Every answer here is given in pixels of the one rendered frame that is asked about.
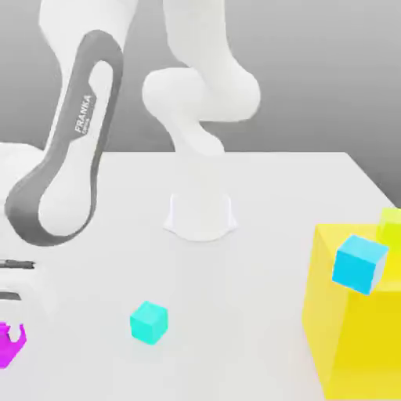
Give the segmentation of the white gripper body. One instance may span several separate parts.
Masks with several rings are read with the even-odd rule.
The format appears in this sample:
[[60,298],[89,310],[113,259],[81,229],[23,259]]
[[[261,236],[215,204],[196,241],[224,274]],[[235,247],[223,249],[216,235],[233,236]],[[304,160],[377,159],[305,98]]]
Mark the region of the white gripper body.
[[56,309],[56,292],[41,280],[0,279],[0,322],[39,327]]

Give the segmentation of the small magenta cube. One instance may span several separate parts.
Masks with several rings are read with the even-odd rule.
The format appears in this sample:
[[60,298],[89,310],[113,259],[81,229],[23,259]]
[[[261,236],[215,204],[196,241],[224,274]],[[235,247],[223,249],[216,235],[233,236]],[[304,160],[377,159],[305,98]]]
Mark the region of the small magenta cube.
[[5,369],[27,342],[23,324],[20,325],[20,337],[13,342],[9,336],[10,326],[0,322],[0,369]]

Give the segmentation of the small teal cube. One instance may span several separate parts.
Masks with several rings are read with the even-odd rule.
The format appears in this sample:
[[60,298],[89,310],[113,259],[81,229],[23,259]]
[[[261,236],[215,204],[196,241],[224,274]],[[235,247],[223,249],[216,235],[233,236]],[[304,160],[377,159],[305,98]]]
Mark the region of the small teal cube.
[[168,329],[168,310],[145,301],[130,316],[132,336],[148,345],[155,345]]

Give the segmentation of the small blue cube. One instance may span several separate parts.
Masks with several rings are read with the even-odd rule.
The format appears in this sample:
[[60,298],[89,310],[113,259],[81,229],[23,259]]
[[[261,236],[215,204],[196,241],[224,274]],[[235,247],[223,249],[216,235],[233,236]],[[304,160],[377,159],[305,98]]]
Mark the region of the small blue cube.
[[336,252],[332,280],[370,295],[383,276],[388,251],[386,245],[351,235]]

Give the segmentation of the small lime cube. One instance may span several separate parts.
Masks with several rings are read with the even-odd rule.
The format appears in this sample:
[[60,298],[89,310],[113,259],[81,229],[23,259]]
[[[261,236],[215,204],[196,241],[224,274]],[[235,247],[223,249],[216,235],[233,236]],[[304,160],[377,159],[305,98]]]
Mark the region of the small lime cube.
[[389,250],[401,254],[401,208],[383,208],[377,229],[377,240]]

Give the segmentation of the large yellow box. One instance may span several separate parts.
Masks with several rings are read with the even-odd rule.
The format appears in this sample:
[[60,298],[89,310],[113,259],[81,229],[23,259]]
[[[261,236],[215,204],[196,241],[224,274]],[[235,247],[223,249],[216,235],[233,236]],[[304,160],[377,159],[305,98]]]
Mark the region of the large yellow box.
[[326,399],[401,400],[401,255],[389,255],[369,295],[332,280],[337,249],[372,224],[315,228],[302,323]]

